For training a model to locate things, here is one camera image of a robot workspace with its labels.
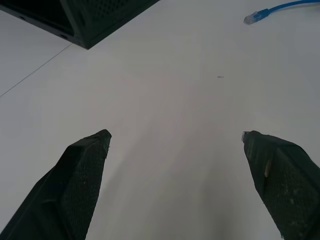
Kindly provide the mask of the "black computer case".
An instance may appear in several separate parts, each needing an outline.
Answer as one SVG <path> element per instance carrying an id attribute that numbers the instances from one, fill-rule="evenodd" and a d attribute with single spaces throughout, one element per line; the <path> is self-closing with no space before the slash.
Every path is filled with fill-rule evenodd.
<path id="1" fill-rule="evenodd" d="M 89 50 L 160 0 L 0 0 L 0 10 Z"/>

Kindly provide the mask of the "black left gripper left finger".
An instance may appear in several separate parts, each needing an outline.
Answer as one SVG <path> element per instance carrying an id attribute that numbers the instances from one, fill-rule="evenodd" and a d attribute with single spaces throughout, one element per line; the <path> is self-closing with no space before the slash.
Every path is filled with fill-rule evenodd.
<path id="1" fill-rule="evenodd" d="M 0 240 L 85 240 L 111 138 L 103 129 L 69 145 L 31 189 Z"/>

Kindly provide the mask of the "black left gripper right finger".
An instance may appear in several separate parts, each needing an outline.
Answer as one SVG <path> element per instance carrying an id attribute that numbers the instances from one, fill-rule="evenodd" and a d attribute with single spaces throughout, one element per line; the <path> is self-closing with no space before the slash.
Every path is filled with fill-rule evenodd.
<path id="1" fill-rule="evenodd" d="M 242 134 L 254 186 L 284 240 L 320 240 L 320 168 L 299 145 Z"/>

